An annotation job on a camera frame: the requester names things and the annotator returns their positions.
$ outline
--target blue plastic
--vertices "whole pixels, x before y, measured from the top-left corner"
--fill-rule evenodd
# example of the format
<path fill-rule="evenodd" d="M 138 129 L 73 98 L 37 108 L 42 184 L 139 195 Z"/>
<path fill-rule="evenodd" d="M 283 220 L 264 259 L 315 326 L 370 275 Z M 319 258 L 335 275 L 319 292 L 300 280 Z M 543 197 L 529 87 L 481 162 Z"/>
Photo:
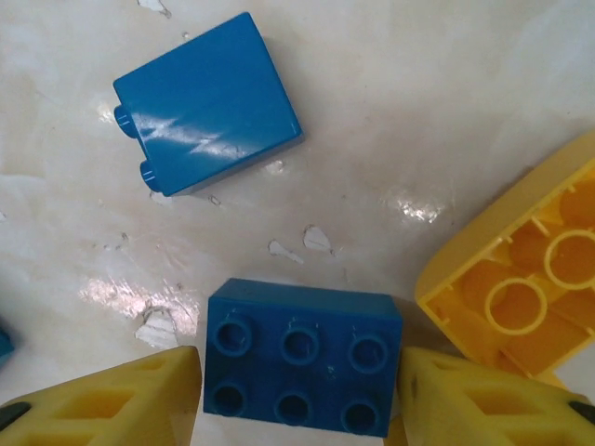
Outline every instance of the blue plastic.
<path fill-rule="evenodd" d="M 114 116 L 147 161 L 146 184 L 199 189 L 301 140 L 302 130 L 248 13 L 117 79 Z"/>
<path fill-rule="evenodd" d="M 2 367 L 4 363 L 8 361 L 8 358 L 10 357 L 14 349 L 15 348 L 12 346 L 8 334 L 0 330 L 0 367 Z"/>
<path fill-rule="evenodd" d="M 402 326 L 389 295 L 230 279 L 209 300 L 204 410 L 386 437 Z"/>

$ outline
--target yellow toy piece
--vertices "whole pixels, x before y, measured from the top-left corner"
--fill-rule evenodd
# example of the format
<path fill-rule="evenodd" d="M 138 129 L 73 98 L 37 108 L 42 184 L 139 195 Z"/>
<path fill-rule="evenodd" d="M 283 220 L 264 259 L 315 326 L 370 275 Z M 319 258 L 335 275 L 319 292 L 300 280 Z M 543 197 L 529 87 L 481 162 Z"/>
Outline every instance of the yellow toy piece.
<path fill-rule="evenodd" d="M 389 436 L 384 439 L 384 446 L 407 446 L 405 426 L 401 416 L 390 422 Z"/>
<path fill-rule="evenodd" d="M 553 370 L 595 339 L 595 132 L 448 242 L 416 301 L 468 358 L 561 386 Z"/>
<path fill-rule="evenodd" d="M 595 444 L 584 397 L 459 358 L 404 348 L 398 389 L 409 446 Z"/>
<path fill-rule="evenodd" d="M 5 404 L 32 407 L 0 427 L 0 444 L 187 446 L 201 385 L 196 348 L 174 348 Z"/>

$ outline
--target white surface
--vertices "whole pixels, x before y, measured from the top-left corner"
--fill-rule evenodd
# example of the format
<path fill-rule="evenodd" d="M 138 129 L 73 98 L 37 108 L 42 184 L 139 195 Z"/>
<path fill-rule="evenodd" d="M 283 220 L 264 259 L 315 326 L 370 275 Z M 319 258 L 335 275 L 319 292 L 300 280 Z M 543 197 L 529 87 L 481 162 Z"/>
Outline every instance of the white surface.
<path fill-rule="evenodd" d="M 230 276 L 400 296 L 407 342 L 444 348 L 411 303 L 425 262 L 595 124 L 591 1 L 163 3 L 170 19 L 136 0 L 2 4 L 0 315 L 18 351 L 0 400 L 152 353 L 135 338 L 149 308 L 203 349 L 207 297 Z M 150 196 L 111 83 L 243 10 L 307 141 L 198 196 Z M 311 225 L 332 253 L 304 245 Z M 595 396 L 593 361 L 576 364 L 563 377 Z M 197 437 L 380 444 L 202 414 Z"/>

